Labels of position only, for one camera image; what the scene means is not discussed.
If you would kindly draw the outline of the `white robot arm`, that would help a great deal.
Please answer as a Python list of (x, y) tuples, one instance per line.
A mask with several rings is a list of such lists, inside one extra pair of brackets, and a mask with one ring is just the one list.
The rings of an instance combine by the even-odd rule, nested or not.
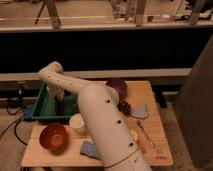
[(58, 62), (38, 72), (54, 93), (78, 95), (77, 104), (105, 171), (152, 171), (117, 105), (118, 92), (95, 81), (66, 76)]

